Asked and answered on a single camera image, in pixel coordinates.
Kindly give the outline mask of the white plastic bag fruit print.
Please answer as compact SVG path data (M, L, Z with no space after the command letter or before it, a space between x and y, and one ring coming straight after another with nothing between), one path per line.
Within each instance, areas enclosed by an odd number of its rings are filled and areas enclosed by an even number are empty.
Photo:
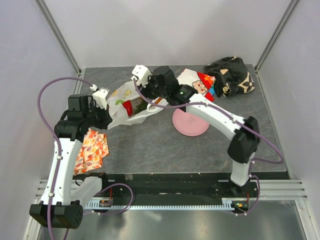
M119 125L141 124L147 117L163 110L143 100L137 93L132 81L124 83L115 90L108 98L107 104L109 106L109 115L112 118L112 122L107 127L108 129Z

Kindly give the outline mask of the red fake bell pepper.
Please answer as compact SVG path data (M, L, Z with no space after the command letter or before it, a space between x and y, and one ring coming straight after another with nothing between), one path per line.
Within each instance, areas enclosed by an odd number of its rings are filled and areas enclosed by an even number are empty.
M133 115L133 106L130 100L124 101L122 106L125 108L129 117Z

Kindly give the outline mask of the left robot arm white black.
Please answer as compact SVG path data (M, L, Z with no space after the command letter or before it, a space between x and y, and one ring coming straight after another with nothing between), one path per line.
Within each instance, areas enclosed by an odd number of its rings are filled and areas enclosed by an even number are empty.
M47 185L40 202L29 208L29 215L43 227L77 229L89 201L110 191L108 177L102 172L81 175L83 183L72 191L76 158L89 128L107 129L112 122L107 96L108 90L101 88L92 95L68 98L68 109L54 127L57 139Z

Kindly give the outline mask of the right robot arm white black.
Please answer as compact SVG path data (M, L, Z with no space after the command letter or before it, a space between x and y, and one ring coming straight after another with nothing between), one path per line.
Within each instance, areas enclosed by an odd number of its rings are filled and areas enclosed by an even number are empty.
M180 84L168 66L160 66L154 71L146 69L140 75L138 85L145 98L165 99L168 107L176 107L201 118L230 140L227 149L232 159L229 191L235 197L242 196L247 191L250 162L260 143L256 135L259 132L258 121L252 116L245 119L234 115L209 101L194 87Z

